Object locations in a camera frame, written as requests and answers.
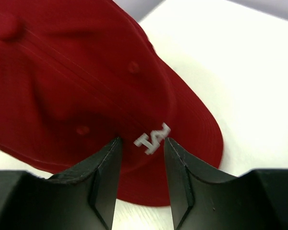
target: red garment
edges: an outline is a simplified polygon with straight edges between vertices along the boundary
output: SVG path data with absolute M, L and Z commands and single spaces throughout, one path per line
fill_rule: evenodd
M 213 116 L 113 1 L 0 0 L 0 149 L 58 173 L 117 136 L 118 199 L 140 205 L 169 205 L 165 137 L 222 157 Z

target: white table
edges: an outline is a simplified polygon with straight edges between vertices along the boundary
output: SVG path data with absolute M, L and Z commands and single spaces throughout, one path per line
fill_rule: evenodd
M 288 22 L 225 0 L 166 0 L 142 22 L 218 121 L 221 169 L 288 168 Z M 0 169 L 50 175 L 0 152 Z M 169 207 L 117 201 L 114 230 L 171 230 Z

